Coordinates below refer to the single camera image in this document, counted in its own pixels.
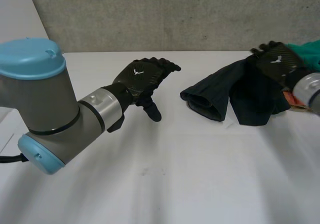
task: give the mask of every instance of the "black cable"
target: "black cable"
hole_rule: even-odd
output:
[[[20,155],[15,155],[15,156],[5,156],[5,155],[0,155],[0,163],[15,163],[15,162],[28,162],[29,160],[20,153]]]

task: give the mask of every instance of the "green fabric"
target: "green fabric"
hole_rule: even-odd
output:
[[[303,45],[289,43],[287,46],[303,59],[308,69],[320,72],[320,40]]]

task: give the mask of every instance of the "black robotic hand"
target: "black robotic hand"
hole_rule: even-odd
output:
[[[286,78],[289,74],[305,68],[303,60],[282,42],[270,41],[269,44],[261,44],[259,48],[261,50],[250,50],[257,58],[256,67],[282,87],[287,86]]]
[[[155,122],[161,121],[161,114],[151,96],[159,84],[180,66],[164,59],[141,59],[131,62],[114,79],[113,83],[123,84],[132,95],[132,105],[143,107],[147,115]]]

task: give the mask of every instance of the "white table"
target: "white table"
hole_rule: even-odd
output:
[[[78,99],[135,59],[164,57],[182,71],[155,91],[161,122],[129,107],[120,130],[103,134],[52,176],[30,163],[0,165],[0,223],[318,224],[318,116],[286,111],[266,126],[240,126],[231,106],[219,123],[180,99],[185,88],[247,55],[66,53]],[[1,155],[19,153],[26,127],[16,120]]]

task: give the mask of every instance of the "light blue end cap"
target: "light blue end cap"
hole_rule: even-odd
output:
[[[59,46],[45,38],[25,38],[0,44],[0,75],[18,80],[54,77],[66,68]]]
[[[51,151],[28,135],[23,135],[18,141],[18,148],[25,157],[41,171],[52,175],[66,165]]]

